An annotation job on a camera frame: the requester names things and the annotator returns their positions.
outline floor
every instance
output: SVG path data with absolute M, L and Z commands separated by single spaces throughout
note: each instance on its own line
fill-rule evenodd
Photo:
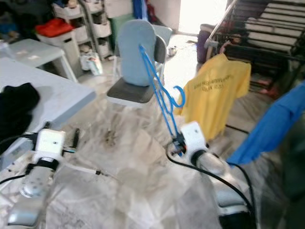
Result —
M 178 52 L 168 60 L 164 76 L 165 87 L 175 98 L 178 94 L 173 86 L 184 86 L 195 77 L 198 68 L 196 48 L 188 42 L 190 39 L 194 38 L 175 35 L 170 42 L 178 47 Z M 209 182 L 196 171 L 171 164 L 164 155 L 163 146 L 170 136 L 161 112 L 155 114 L 154 129 L 149 123 L 140 124 L 136 118 L 151 115 L 156 101 L 145 111 L 117 107 L 122 114 L 107 117 L 105 93 L 111 87 L 112 63 L 105 62 L 103 68 L 103 76 L 85 75 L 79 79 L 96 90 L 97 98 L 66 123 L 63 130 L 68 138 L 75 128 L 82 130 L 78 152 L 67 159 L 103 169 L 109 176 L 96 177 L 63 167 L 55 178 L 41 228 L 219 229 Z M 251 130 L 271 102 L 264 95 L 249 93 L 235 101 L 228 123 Z M 114 124 L 114 145 L 105 138 L 109 118 Z M 179 116 L 176 121 L 178 126 L 184 123 Z M 226 158 L 245 137 L 244 133 L 227 128 L 223 136 L 211 142 L 211 150 Z M 277 152 L 265 154 L 245 167 L 254 184 L 263 229 L 280 228 L 285 210 L 286 200 L 279 188 L 280 167 Z M 234 174 L 243 179 L 237 171 Z M 18 181 L 7 192 L 18 198 Z

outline drying rack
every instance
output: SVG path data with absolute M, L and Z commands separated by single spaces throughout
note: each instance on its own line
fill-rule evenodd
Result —
M 251 92 L 271 90 L 280 80 L 285 93 L 305 63 L 305 1 L 301 1 L 233 0 L 205 47 L 212 47 L 213 54 L 225 50 L 229 60 L 251 63 Z

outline wall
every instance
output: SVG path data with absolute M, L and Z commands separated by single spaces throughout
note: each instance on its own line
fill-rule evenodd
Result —
M 181 0 L 150 0 L 157 18 L 173 30 L 178 30 Z

